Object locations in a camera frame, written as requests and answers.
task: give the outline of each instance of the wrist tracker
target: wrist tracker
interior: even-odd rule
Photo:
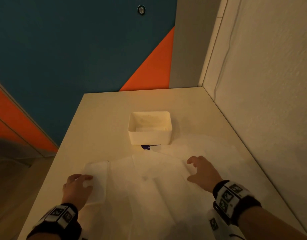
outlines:
[[[81,226],[77,219],[78,210],[73,204],[57,205],[37,222],[27,239],[36,233],[51,233],[59,235],[61,240],[78,240]]]
[[[227,225],[238,226],[239,217],[245,210],[254,206],[261,207],[261,203],[249,190],[233,181],[219,182],[214,187],[212,194],[215,198],[213,208]]]

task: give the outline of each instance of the tabletop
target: tabletop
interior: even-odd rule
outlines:
[[[263,207],[304,233],[207,92],[202,87],[196,87],[85,94],[18,239],[25,239],[40,217],[60,203],[62,185],[67,177],[79,173],[86,163],[117,160],[143,151],[140,146],[131,145],[127,131],[129,115],[134,111],[169,111],[173,134],[203,134],[225,139],[235,146],[256,176],[265,179],[263,183],[268,190],[268,199],[262,202]],[[120,228],[119,239],[127,239],[127,230],[124,226]]]

